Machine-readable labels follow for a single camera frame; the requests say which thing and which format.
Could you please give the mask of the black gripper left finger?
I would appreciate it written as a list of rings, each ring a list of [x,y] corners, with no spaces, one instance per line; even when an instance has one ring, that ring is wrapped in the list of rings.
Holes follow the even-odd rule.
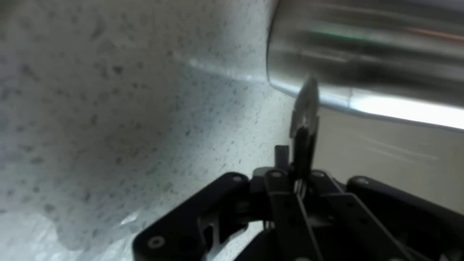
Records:
[[[134,261],[210,261],[253,222],[260,232],[239,261],[322,261],[302,193],[309,147],[274,148],[276,165],[251,177],[226,173],[150,225],[132,242]]]

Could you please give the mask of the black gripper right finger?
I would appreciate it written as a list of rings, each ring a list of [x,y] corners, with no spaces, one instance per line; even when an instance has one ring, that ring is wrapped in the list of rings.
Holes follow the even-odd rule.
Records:
[[[464,216],[382,181],[312,170],[318,132],[297,128],[293,164],[361,261],[464,261]]]

